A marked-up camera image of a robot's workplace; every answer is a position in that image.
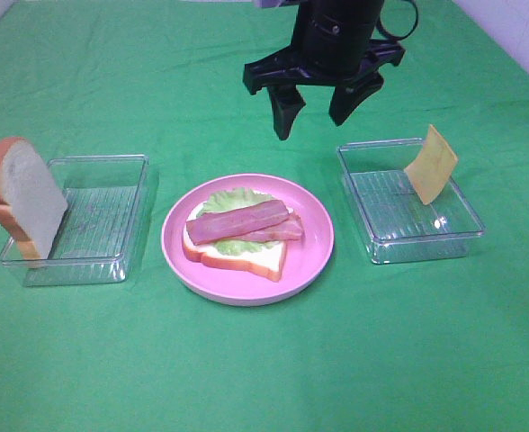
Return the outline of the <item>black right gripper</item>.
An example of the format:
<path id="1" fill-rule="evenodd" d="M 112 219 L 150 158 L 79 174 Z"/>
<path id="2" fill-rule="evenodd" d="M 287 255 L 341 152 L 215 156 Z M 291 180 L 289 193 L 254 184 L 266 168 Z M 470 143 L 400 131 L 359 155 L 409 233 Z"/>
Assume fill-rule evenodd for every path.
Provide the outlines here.
<path id="1" fill-rule="evenodd" d="M 383 5 L 382 1 L 302 1 L 291 43 L 245 65 L 243 83 L 248 92 L 254 95 L 267 87 L 279 140 L 289 138 L 306 106 L 296 85 L 337 86 L 328 110 L 336 126 L 381 90 L 384 78 L 374 71 L 387 63 L 397 66 L 405 53 L 398 38 L 372 36 L 381 29 Z"/>

